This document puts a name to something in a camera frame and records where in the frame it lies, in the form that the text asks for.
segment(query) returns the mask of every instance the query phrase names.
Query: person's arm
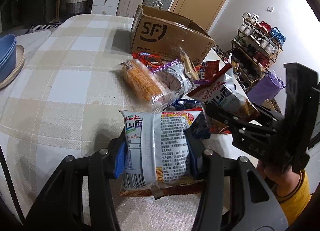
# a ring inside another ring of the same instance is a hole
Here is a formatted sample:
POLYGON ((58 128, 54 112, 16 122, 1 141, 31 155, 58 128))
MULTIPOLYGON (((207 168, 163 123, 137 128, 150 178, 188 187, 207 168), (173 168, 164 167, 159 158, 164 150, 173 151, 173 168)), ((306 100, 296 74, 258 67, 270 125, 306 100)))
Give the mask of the person's arm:
POLYGON ((260 161, 257 170, 264 179, 268 177, 277 184, 274 193, 291 225, 311 199, 307 174, 304 170, 296 174, 291 167, 282 173, 277 167, 264 167, 260 161))

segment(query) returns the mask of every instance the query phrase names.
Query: stacked bowl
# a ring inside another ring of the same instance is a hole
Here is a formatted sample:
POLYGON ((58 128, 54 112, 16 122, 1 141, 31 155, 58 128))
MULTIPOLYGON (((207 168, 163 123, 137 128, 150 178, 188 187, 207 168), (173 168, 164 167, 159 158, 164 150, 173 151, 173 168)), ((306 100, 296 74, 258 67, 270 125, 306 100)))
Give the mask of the stacked bowl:
POLYGON ((16 66, 16 44, 14 34, 0 38, 0 82, 4 81, 16 66))

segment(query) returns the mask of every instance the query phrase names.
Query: wooden plate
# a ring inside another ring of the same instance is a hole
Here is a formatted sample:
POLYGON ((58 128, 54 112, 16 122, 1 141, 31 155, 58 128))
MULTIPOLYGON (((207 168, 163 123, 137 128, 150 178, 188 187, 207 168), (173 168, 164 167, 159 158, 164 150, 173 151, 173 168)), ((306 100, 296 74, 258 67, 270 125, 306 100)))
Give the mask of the wooden plate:
POLYGON ((11 81, 14 80, 14 78, 18 75, 18 73, 21 71, 24 61, 25 61, 25 53, 24 53, 24 48, 22 45, 17 45, 16 46, 16 53, 17 53, 17 61, 16 61, 16 67, 14 70, 10 73, 7 78, 0 83, 0 89, 4 88, 7 86, 11 81))

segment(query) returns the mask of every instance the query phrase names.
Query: yellow sleeve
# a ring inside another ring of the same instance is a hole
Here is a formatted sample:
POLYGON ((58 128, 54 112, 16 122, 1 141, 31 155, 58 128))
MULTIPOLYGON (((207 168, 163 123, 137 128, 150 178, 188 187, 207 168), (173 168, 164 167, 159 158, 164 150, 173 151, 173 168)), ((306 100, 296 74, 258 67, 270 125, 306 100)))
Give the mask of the yellow sleeve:
POLYGON ((300 181, 294 191, 285 197, 276 195, 276 198, 287 217, 289 225, 291 225, 311 199, 308 176, 305 171, 300 172, 300 181))

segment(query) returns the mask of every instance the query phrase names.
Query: silver screw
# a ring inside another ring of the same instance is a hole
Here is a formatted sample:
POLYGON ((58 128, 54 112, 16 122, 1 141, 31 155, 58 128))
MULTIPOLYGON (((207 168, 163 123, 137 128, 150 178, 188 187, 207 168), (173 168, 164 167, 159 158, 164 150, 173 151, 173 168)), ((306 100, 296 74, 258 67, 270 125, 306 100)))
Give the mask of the silver screw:
POLYGON ((65 160, 66 162, 71 162, 71 161, 73 160, 73 156, 72 156, 72 155, 68 155, 68 156, 66 156, 66 157, 64 158, 64 160, 65 160))
POLYGON ((249 159, 247 157, 245 157, 245 156, 240 156, 240 161, 241 162, 248 162, 249 159))
POLYGON ((99 151, 99 153, 102 154, 102 155, 106 155, 106 154, 108 154, 108 152, 109 152, 109 150, 106 149, 106 148, 102 148, 102 149, 99 151))
POLYGON ((204 154, 211 156, 213 155, 213 151, 211 149, 205 149, 204 154))

